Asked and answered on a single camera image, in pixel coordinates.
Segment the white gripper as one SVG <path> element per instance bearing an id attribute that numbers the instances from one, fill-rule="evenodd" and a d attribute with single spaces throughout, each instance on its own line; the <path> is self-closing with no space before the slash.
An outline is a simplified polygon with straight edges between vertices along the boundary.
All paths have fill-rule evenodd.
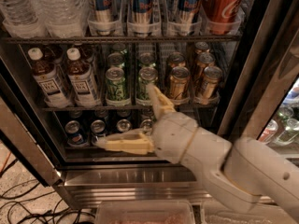
<path id="1" fill-rule="evenodd" d="M 155 118 L 158 119 L 153 126 L 153 142 L 143 133 L 117 133 L 101 137 L 94 144 L 108 151 L 136 155 L 146 155 L 155 150 L 159 158 L 179 163 L 185 148 L 198 130 L 198 124 L 195 119 L 175 112 L 174 104 L 157 86 L 150 83 L 146 88 Z"/>

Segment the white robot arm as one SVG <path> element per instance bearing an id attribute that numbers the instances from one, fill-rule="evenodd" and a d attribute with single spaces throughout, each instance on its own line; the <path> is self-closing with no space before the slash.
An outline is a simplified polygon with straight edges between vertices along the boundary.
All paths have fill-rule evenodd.
<path id="1" fill-rule="evenodd" d="M 189 169 L 199 186 L 224 206 L 240 213 L 270 197 L 293 220 L 299 221 L 299 169 L 256 139 L 242 136 L 233 143 L 200 127 L 177 112 L 154 85 L 147 86 L 156 118 L 150 135 L 139 129 L 99 138 L 109 151 L 153 152 Z"/>

